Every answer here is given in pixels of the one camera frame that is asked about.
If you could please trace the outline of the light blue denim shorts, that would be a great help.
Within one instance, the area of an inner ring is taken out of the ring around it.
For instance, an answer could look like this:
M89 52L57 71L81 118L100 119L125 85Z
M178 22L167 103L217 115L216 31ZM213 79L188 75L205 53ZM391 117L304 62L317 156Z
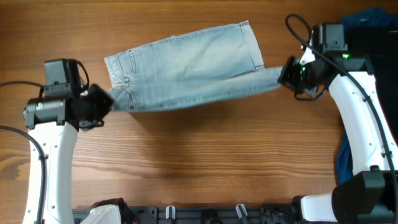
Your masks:
M153 112L277 89L248 21L173 35L105 58L114 110Z

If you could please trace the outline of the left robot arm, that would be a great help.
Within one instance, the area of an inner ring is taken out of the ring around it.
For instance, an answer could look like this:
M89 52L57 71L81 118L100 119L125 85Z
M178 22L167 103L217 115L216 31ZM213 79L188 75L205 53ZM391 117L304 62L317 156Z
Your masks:
M24 110L30 144L29 188L24 223L73 223L72 159L79 130L104 125L113 99L98 85L87 95L70 90L33 98Z

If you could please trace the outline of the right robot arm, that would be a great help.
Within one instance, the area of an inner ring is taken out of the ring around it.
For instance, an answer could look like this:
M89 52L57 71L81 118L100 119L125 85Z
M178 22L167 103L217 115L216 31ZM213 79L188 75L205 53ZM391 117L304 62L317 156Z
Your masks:
M351 148L352 178L330 193L295 197L295 221L397 223L397 144L367 56L329 52L326 58L290 57L279 81L296 93L325 85Z

